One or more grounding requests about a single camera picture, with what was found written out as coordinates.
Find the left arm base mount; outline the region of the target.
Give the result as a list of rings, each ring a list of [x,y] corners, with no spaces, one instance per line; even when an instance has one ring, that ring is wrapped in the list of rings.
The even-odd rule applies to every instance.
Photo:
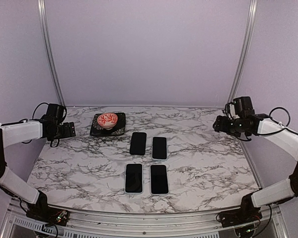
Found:
[[[49,208],[46,211],[28,209],[26,216],[48,224],[66,226],[69,219],[69,211],[57,208]]]

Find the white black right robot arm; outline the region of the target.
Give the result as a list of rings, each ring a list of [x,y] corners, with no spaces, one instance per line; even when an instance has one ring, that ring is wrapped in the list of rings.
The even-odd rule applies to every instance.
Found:
[[[226,103],[213,129],[244,142],[242,147],[264,185],[243,196],[239,208],[221,212],[221,221],[247,222],[259,216],[263,206],[298,197],[298,132],[290,122],[290,113],[283,107],[268,114],[255,112],[248,96]]]

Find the black phone case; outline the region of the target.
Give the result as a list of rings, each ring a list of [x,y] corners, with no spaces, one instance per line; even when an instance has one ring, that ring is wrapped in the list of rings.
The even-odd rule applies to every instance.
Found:
[[[145,132],[133,132],[130,145],[131,155],[144,155],[146,152],[147,134]]]

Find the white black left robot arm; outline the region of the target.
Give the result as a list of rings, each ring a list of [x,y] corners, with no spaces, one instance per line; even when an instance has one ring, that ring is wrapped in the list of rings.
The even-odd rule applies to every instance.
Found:
[[[65,106],[48,104],[45,114],[38,119],[0,123],[0,189],[26,203],[29,217],[58,221],[67,214],[50,207],[47,195],[26,182],[35,161],[30,156],[37,157],[38,153],[34,149],[22,152],[31,142],[42,145],[48,141],[51,147],[57,147],[60,140],[75,137],[74,123],[65,122],[66,116]]]

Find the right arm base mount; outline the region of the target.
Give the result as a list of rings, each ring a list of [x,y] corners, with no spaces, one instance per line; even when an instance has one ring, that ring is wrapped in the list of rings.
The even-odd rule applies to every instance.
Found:
[[[260,210],[243,213],[241,209],[234,209],[223,211],[216,215],[216,220],[221,223],[223,228],[260,221],[261,219],[262,213]]]

